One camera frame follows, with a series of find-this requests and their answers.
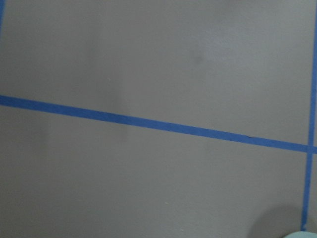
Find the gray floor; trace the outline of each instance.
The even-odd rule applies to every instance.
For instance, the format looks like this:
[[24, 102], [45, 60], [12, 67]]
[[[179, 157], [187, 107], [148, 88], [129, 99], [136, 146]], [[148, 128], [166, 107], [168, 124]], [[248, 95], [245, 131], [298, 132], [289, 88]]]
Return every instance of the gray floor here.
[[[315, 5], [8, 0], [0, 94], [306, 144]], [[7, 107], [0, 115], [2, 237], [299, 229], [305, 153]]]

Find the floor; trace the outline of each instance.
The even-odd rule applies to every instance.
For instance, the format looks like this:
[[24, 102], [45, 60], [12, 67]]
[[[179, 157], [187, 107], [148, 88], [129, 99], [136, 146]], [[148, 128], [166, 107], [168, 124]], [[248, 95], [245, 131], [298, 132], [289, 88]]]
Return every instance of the floor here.
[[314, 0], [5, 1], [0, 236], [317, 232], [315, 14]]

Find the blue tape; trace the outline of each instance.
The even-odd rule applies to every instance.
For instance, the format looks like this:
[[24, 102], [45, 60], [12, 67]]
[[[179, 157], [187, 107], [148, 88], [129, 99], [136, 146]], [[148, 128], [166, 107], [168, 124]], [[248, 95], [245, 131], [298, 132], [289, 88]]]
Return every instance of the blue tape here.
[[317, 92], [317, 4], [316, 4], [315, 15], [316, 16], [315, 16], [313, 69], [312, 69], [311, 105], [310, 105], [308, 150], [307, 150], [307, 159], [306, 159], [301, 231], [307, 230], [306, 224], [308, 219], [308, 208], [309, 208], [309, 199], [310, 199], [310, 190], [311, 190], [313, 153], [316, 152], [314, 148], [314, 137], [315, 137], [315, 120], [316, 120], [315, 118], [316, 117], [316, 92]]
[[1, 23], [3, 18], [3, 13], [4, 13], [4, 2], [5, 0], [0, 0], [0, 32], [1, 32]]
[[219, 130], [206, 129], [201, 127], [194, 127], [189, 125], [175, 124], [158, 120], [137, 118], [124, 116], [113, 113], [99, 112], [89, 109], [75, 108], [52, 103], [44, 103], [27, 99], [20, 99], [0, 95], [0, 105], [35, 110], [46, 113], [54, 113], [60, 115], [67, 115], [78, 118], [87, 118], [94, 120], [102, 120], [113, 123], [139, 126], [157, 130], [171, 131], [176, 133], [202, 136], [208, 138], [215, 138], [220, 140], [235, 141], [245, 144], [266, 146], [272, 148], [279, 148], [284, 150], [293, 150], [299, 152], [307, 152], [307, 145], [296, 144], [291, 142], [271, 140], [259, 137], [250, 137], [246, 135], [230, 133]]

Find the blue tape strip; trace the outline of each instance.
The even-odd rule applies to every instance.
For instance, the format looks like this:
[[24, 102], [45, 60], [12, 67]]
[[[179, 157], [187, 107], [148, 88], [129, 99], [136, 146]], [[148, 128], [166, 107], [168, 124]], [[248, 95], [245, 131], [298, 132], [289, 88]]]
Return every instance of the blue tape strip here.
[[305, 173], [305, 186], [304, 186], [304, 196], [303, 196], [301, 231], [306, 231], [309, 198], [310, 198], [310, 190], [311, 190], [311, 179], [312, 179], [313, 153], [316, 151], [314, 149], [314, 137], [315, 137], [316, 93], [317, 93], [317, 4], [316, 4], [315, 15], [316, 16], [315, 16], [313, 69], [312, 69], [311, 106], [310, 106], [310, 118], [309, 118], [308, 150], [307, 150], [307, 159], [306, 159], [306, 173]]
[[5, 0], [0, 0], [0, 32], [1, 32], [1, 23], [3, 18], [3, 13], [4, 13], [4, 2]]
[[61, 114], [61, 115], [67, 115], [72, 117], [78, 117], [78, 118], [102, 120], [102, 121], [108, 121], [108, 122], [125, 124], [125, 125], [133, 125], [133, 126], [139, 126], [139, 127], [145, 127], [145, 128], [151, 128], [151, 129], [157, 129], [157, 130], [172, 131], [172, 132], [177, 132], [182, 134], [189, 134], [189, 135], [202, 136], [202, 137], [208, 137], [208, 138], [216, 138], [220, 140], [235, 141], [240, 143], [260, 145], [260, 146], [279, 148], [279, 149], [285, 149], [285, 150], [307, 152], [307, 149], [308, 149], [307, 145], [296, 144], [291, 142], [271, 140], [271, 139], [265, 139], [265, 138], [259, 138], [259, 137], [250, 137], [246, 135], [230, 133], [225, 131], [212, 130], [212, 129], [206, 129], [201, 127], [182, 125], [182, 124], [175, 124], [175, 123], [169, 123], [169, 122], [158, 121], [158, 120], [130, 117], [130, 116], [124, 116], [119, 114], [113, 114], [113, 113], [105, 113], [105, 112], [99, 112], [99, 111], [94, 111], [89, 109], [75, 108], [75, 107], [57, 105], [52, 103], [44, 103], [44, 102], [38, 102], [38, 101], [32, 101], [32, 100], [26, 100], [26, 99], [20, 99], [20, 98], [8, 97], [8, 96], [1, 96], [1, 95], [0, 95], [0, 105], [35, 110], [35, 111], [46, 112], [46, 113]]

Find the vertical blue line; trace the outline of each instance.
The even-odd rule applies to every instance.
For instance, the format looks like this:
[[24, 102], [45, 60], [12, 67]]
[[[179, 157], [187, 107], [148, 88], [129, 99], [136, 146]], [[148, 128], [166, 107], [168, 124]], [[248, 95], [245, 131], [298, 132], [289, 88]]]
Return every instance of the vertical blue line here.
[[314, 136], [315, 136], [316, 93], [317, 93], [317, 89], [316, 89], [317, 87], [317, 3], [316, 3], [315, 15], [316, 16], [315, 16], [313, 69], [312, 69], [311, 106], [310, 106], [310, 118], [309, 118], [308, 150], [307, 150], [307, 159], [306, 159], [306, 173], [305, 173], [305, 187], [304, 187], [304, 197], [303, 197], [301, 231], [306, 231], [311, 178], [312, 178], [313, 153], [314, 153], [313, 147], [314, 147]]
[[5, 0], [0, 0], [0, 33], [1, 33], [1, 23], [3, 18], [3, 12], [4, 12], [4, 2]]

